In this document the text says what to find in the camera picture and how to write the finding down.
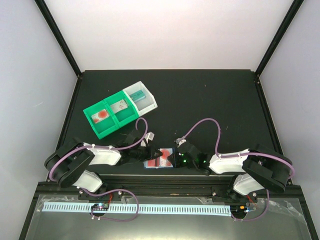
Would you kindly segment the blue leather card holder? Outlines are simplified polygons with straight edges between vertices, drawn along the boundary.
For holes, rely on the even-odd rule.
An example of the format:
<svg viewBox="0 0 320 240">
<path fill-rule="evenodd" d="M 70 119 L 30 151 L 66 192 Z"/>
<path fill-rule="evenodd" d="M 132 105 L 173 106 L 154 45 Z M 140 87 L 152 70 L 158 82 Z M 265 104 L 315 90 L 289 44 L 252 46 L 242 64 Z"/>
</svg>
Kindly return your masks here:
<svg viewBox="0 0 320 240">
<path fill-rule="evenodd" d="M 147 160 L 143 163 L 145 169 L 163 169 L 163 168 L 173 168 L 174 166 L 168 160 L 168 157 L 174 153 L 173 148 L 160 148 L 162 156 L 156 159 Z"/>
</svg>

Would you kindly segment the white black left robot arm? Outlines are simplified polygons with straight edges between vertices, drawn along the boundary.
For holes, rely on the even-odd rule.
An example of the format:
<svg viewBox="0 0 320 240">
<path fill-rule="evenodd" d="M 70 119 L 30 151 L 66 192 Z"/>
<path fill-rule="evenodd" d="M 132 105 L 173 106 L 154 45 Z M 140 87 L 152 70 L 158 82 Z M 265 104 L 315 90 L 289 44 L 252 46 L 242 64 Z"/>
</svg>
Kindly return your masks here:
<svg viewBox="0 0 320 240">
<path fill-rule="evenodd" d="M 97 146 L 81 142 L 78 138 L 60 147 L 44 162 L 49 179 L 61 188 L 86 189 L 97 200 L 108 192 L 99 174 L 88 170 L 89 166 L 121 166 L 157 159 L 163 153 L 153 143 L 153 132 L 143 135 L 137 129 L 131 131 L 115 146 Z"/>
</svg>

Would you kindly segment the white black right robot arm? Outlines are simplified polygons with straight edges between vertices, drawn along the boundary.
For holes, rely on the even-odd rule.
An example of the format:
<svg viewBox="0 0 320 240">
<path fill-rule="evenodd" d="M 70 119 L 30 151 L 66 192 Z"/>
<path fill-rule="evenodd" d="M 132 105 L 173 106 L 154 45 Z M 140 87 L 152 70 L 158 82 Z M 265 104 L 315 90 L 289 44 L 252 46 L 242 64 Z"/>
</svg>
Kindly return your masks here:
<svg viewBox="0 0 320 240">
<path fill-rule="evenodd" d="M 205 176 L 232 174 L 228 187 L 213 190 L 224 202 L 241 203 L 260 190 L 283 193 L 295 170 L 283 155 L 257 144 L 232 153 L 203 153 L 186 140 L 178 143 L 168 161 L 175 168 L 195 169 Z"/>
</svg>

